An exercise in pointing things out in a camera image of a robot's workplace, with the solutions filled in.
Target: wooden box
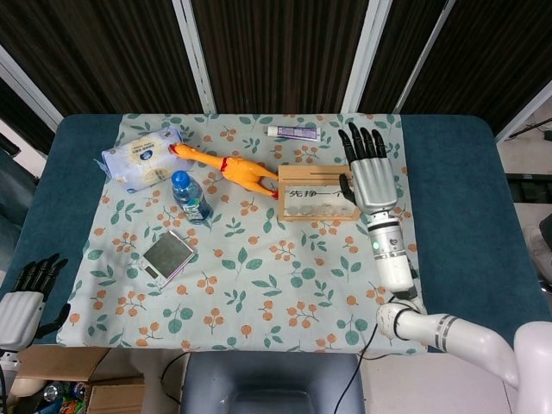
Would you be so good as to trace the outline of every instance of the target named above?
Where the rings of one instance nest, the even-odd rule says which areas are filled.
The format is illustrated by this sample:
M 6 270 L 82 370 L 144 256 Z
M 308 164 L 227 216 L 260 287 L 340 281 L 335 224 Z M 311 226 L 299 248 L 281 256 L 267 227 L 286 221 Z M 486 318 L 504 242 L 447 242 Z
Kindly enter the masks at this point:
M 339 174 L 348 166 L 279 166 L 279 220 L 358 220 L 359 209 L 343 197 Z

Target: blue bottle cap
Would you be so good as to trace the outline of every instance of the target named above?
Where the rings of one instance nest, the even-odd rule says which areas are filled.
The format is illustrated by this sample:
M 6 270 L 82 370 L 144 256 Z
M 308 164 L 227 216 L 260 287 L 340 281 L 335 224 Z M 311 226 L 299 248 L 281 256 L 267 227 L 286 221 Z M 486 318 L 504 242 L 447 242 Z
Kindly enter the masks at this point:
M 171 181 L 177 188 L 186 188 L 190 184 L 190 176 L 186 171 L 176 171 L 172 174 Z

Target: table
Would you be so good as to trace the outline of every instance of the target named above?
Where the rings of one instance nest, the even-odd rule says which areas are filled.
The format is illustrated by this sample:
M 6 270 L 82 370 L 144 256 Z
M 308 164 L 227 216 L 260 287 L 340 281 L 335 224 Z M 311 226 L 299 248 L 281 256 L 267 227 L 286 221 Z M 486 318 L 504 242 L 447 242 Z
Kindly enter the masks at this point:
M 271 171 L 285 164 L 344 165 L 337 131 L 348 122 L 378 128 L 384 137 L 396 172 L 393 214 L 403 224 L 417 270 L 399 116 L 132 114 L 123 117 L 117 143 L 172 126 L 203 153 L 241 156 Z M 321 141 L 274 139 L 263 130 L 268 124 L 316 125 Z M 185 220 L 170 180 L 130 194 L 116 180 L 105 184 L 70 296 L 72 313 L 58 343 L 194 351 L 362 350 L 377 309 L 391 298 L 367 254 L 367 217 L 281 222 L 275 200 L 246 191 L 216 169 L 197 163 L 190 175 L 203 183 L 215 211 L 202 226 Z M 265 180 L 264 185 L 277 183 Z M 167 229 L 194 246 L 198 256 L 160 290 L 137 262 Z M 415 354 L 424 347 L 376 335 L 370 351 Z
M 116 135 L 120 116 L 70 116 L 60 125 L 1 293 L 28 261 L 54 252 L 71 259 L 47 303 L 55 318 L 74 275 L 104 176 L 91 157 Z M 548 320 L 511 203 L 492 133 L 471 116 L 403 116 L 424 302 L 497 330 Z M 66 200 L 78 198 L 78 209 Z M 38 343 L 53 343 L 47 336 Z

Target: cardboard box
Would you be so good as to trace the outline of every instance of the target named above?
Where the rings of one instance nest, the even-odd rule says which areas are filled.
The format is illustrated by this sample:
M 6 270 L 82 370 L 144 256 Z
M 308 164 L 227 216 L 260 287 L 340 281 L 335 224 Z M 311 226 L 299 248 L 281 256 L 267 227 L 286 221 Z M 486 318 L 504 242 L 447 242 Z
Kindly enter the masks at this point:
M 140 414 L 145 386 L 141 376 L 97 372 L 108 348 L 37 345 L 19 354 L 18 378 L 87 383 L 87 414 Z

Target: wet wipes pack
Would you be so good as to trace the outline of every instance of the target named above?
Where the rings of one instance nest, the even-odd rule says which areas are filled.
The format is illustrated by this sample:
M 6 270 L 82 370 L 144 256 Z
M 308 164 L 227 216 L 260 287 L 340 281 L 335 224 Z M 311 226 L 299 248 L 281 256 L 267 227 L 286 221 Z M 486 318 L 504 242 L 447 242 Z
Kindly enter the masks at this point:
M 193 161 L 182 160 L 169 151 L 169 145 L 182 142 L 174 127 L 102 152 L 105 173 L 130 193 L 170 178 L 177 170 L 189 170 Z

